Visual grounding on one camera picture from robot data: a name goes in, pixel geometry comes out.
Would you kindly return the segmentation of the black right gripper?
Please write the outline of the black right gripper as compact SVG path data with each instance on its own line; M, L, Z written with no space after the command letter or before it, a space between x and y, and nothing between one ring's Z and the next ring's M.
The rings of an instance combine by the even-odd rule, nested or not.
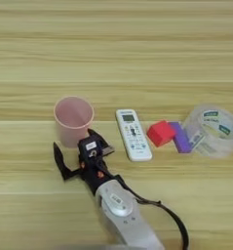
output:
M87 150L85 147L80 147L79 163L80 169L70 170L64 163L63 155L56 143L53 143L54 158L62 178L67 181L81 174L81 178L89 186L92 194L96 194L97 189L106 182L116 180L103 160L104 156L114 152L112 146L105 147L104 138L93 129L88 129L90 136L95 136L101 147L97 146L94 149Z

